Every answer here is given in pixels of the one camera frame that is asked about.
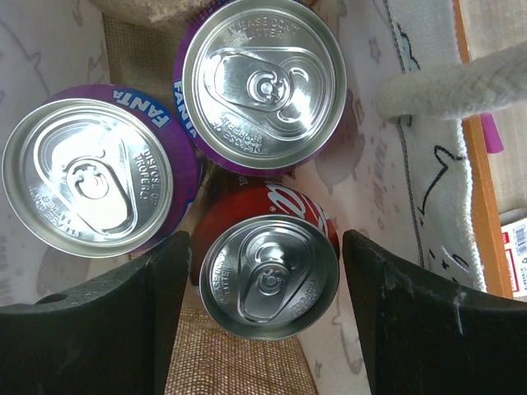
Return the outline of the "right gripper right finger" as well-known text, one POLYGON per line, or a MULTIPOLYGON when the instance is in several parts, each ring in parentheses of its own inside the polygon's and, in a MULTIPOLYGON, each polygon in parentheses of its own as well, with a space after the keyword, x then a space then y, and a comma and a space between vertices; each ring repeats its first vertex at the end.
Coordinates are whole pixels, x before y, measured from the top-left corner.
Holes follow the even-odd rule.
POLYGON ((526 305, 410 263, 355 230, 343 261, 374 394, 523 394, 526 305))

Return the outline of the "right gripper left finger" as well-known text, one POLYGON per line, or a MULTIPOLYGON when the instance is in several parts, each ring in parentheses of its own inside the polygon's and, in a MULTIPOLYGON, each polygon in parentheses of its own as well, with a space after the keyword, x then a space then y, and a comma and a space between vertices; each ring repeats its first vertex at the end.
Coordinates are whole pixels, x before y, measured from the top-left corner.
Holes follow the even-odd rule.
POLYGON ((2 393, 163 393, 190 258, 179 231, 79 286, 2 307, 2 393))

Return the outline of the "purple can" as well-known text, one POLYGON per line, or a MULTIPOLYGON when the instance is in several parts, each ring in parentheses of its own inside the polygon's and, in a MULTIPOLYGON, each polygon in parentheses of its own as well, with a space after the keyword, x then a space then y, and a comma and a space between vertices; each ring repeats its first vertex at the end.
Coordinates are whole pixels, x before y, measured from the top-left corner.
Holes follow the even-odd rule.
POLYGON ((189 213, 206 165, 175 114, 127 86, 67 88, 14 125, 7 200, 38 239, 84 258, 139 253, 189 213))
POLYGON ((321 152, 342 117, 346 67, 298 1, 220 1, 191 25, 172 95, 190 140, 240 174, 285 174, 321 152))

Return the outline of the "canvas tote bag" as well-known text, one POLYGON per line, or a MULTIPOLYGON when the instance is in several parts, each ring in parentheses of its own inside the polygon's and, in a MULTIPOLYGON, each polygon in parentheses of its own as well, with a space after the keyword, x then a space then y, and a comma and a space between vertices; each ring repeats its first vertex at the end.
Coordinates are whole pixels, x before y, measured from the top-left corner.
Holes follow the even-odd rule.
MULTIPOLYGON (((1 309, 35 304, 157 246, 84 258, 38 239, 12 210, 2 181, 12 127, 60 91, 92 84, 147 93, 179 119, 172 95, 175 58, 191 25, 218 2, 2 2, 1 309)), ((346 67, 346 101, 332 137, 284 178, 320 204, 335 226, 341 253, 336 295, 308 328, 274 341, 228 332, 203 308, 185 308, 183 298, 163 393, 374 394, 343 261, 349 230, 429 272, 488 293, 473 228, 463 120, 489 110, 483 90, 469 83, 499 65, 523 81, 525 52, 470 63, 455 1, 298 2, 333 32, 346 67)), ((194 147, 206 172, 174 232, 189 234, 190 261, 191 235, 203 217, 210 180, 218 173, 240 174, 194 147)))

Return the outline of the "red cola can front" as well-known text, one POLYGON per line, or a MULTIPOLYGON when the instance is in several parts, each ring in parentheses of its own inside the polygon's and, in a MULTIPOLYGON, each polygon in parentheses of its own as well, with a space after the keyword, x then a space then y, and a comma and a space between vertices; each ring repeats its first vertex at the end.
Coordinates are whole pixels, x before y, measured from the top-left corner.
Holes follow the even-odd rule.
POLYGON ((190 278, 228 332, 274 341, 312 325, 333 302, 339 241, 322 206, 277 179, 218 173, 191 235, 190 278))

